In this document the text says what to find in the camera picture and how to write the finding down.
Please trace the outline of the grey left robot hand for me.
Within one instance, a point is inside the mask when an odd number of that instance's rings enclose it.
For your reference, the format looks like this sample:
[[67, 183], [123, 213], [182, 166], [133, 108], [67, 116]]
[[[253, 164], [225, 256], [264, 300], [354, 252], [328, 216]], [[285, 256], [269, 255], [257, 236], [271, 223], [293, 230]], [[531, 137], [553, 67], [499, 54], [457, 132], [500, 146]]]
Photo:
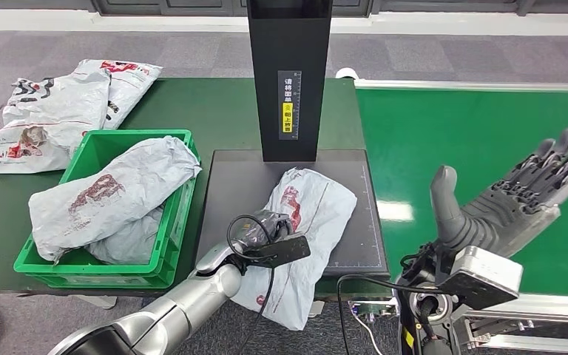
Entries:
[[242, 214], [234, 223], [235, 240], [243, 248], [254, 248], [276, 243], [294, 233], [294, 227], [288, 214], [259, 210], [254, 214]]

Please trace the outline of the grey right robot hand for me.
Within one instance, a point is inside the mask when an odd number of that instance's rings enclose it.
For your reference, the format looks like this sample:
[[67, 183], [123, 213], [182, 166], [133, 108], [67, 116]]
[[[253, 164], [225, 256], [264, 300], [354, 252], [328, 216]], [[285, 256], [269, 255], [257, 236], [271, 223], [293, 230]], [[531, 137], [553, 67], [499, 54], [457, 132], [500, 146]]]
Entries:
[[460, 206], [456, 170], [440, 166], [430, 184], [436, 219], [435, 247], [451, 256], [475, 246], [511, 257], [561, 214], [568, 199], [568, 128], [543, 140], [503, 178]]

